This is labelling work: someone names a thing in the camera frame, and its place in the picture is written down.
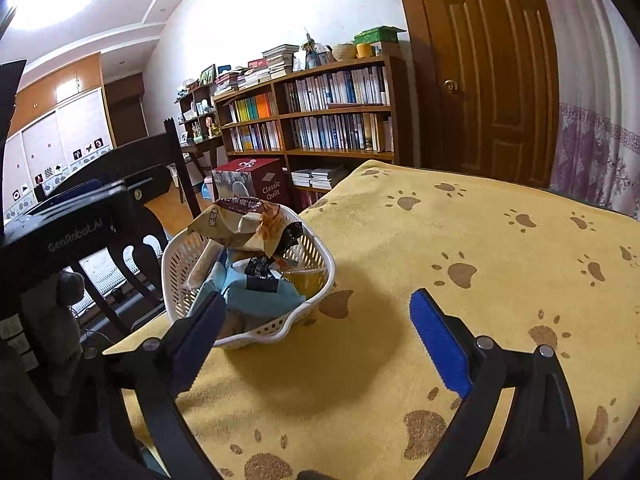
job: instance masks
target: ceiling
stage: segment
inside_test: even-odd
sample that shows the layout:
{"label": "ceiling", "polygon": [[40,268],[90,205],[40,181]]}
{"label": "ceiling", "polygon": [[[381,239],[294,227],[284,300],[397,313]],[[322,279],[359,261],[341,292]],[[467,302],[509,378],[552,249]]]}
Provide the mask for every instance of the ceiling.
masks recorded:
{"label": "ceiling", "polygon": [[105,83],[142,72],[166,20],[181,1],[93,0],[75,16],[50,27],[20,30],[9,25],[0,41],[0,63],[27,59],[21,88],[95,52],[103,54]]}

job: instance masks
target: cable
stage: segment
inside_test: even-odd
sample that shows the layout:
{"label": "cable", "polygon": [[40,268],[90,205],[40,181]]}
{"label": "cable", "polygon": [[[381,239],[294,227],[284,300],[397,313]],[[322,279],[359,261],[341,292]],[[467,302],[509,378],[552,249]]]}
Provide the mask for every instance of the cable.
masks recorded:
{"label": "cable", "polygon": [[78,330],[83,330],[84,331],[84,336],[88,337],[87,332],[91,332],[93,334],[97,334],[97,335],[101,335],[103,338],[105,338],[110,344],[115,344],[111,339],[109,339],[107,336],[105,336],[102,332],[96,332],[95,330],[91,330],[87,327],[81,326],[80,325],[80,315],[76,314],[75,311],[71,310],[71,312],[73,313],[74,319],[76,320],[76,323],[78,324]]}
{"label": "cable", "polygon": [[109,339],[107,336],[105,336],[102,332],[96,332],[95,330],[91,330],[91,329],[88,329],[88,328],[84,328],[83,330],[85,332],[85,335],[86,335],[86,332],[91,332],[92,334],[101,335],[103,338],[105,338],[112,345],[115,344],[111,339]]}

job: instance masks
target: red box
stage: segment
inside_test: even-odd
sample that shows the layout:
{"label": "red box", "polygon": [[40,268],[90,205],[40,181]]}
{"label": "red box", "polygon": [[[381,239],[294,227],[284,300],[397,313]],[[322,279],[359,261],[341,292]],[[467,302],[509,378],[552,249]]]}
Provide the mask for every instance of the red box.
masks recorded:
{"label": "red box", "polygon": [[291,207],[289,179],[279,158],[236,158],[213,172],[220,198],[255,196]]}
{"label": "red box", "polygon": [[254,59],[247,64],[248,68],[262,68],[264,66],[267,66],[267,59],[265,57]]}

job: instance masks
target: dark wooden chair back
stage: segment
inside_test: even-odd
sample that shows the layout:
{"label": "dark wooden chair back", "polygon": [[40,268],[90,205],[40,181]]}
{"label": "dark wooden chair back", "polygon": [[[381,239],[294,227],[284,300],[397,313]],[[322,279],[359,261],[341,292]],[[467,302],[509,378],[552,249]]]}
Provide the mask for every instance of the dark wooden chair back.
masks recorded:
{"label": "dark wooden chair back", "polygon": [[[49,196],[58,195],[91,179],[97,179],[104,185],[159,164],[163,166],[175,164],[191,214],[195,218],[200,214],[200,205],[191,186],[174,120],[166,120],[164,127],[165,132],[160,135],[134,140],[96,158],[63,180]],[[161,270],[156,258],[156,252],[151,246],[144,243],[144,238],[147,235],[153,235],[160,243],[163,251],[167,246],[167,238],[156,215],[144,206],[141,206],[141,209],[143,221],[136,226],[138,230],[112,242],[107,247],[107,250],[125,279],[156,309],[162,305]],[[146,287],[127,267],[124,261],[124,250],[129,246],[133,246],[132,258],[134,263],[154,286],[155,292]],[[130,327],[127,327],[109,306],[109,303],[92,283],[80,263],[75,262],[71,265],[71,268],[74,272],[82,274],[87,293],[113,325],[123,335],[131,333]]]}

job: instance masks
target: purple patterned curtain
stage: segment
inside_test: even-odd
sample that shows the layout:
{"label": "purple patterned curtain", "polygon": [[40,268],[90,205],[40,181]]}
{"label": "purple patterned curtain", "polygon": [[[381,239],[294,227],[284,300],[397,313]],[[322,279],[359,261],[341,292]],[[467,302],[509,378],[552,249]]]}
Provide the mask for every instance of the purple patterned curtain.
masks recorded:
{"label": "purple patterned curtain", "polygon": [[550,187],[640,219],[640,136],[595,112],[561,104]]}
{"label": "purple patterned curtain", "polygon": [[560,117],[551,189],[640,219],[640,46],[611,0],[546,0]]}

